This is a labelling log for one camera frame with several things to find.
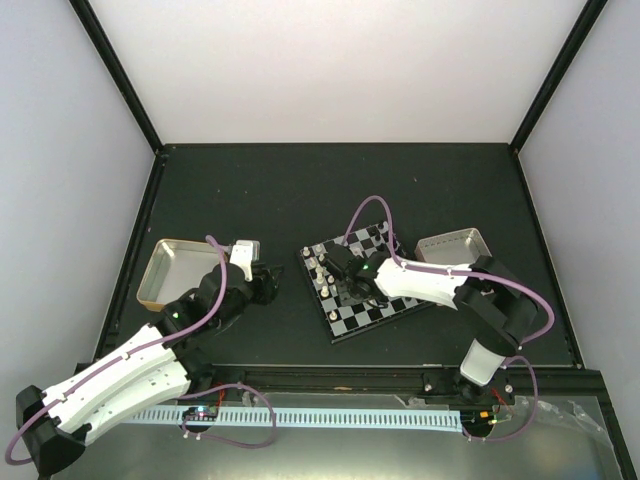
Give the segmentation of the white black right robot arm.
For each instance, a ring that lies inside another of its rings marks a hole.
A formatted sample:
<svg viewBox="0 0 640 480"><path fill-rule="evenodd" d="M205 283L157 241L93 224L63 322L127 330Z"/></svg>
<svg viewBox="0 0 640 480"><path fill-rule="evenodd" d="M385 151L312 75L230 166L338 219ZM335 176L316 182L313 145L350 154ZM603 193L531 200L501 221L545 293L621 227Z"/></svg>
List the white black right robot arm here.
<svg viewBox="0 0 640 480"><path fill-rule="evenodd" d="M475 331L454 379L457 396L467 403L485 397L494 374L555 322L549 302L491 256L442 265L400 257L392 248L365 257L336 245L321 265L359 300L408 297L461 313Z"/></svg>

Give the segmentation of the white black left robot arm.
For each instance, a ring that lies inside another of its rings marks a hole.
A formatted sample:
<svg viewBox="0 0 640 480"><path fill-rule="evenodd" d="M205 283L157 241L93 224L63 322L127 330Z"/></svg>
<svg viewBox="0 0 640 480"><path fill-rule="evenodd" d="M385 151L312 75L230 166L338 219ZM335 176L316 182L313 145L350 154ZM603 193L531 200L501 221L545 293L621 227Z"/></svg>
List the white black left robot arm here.
<svg viewBox="0 0 640 480"><path fill-rule="evenodd" d="M19 392L16 438L38 474L64 470L108 430L156 404L222 399L226 387L215 382L199 338L222 333L248 306L276 298L282 266L258 263L250 272L247 278L235 264L215 266L110 354L56 385Z"/></svg>

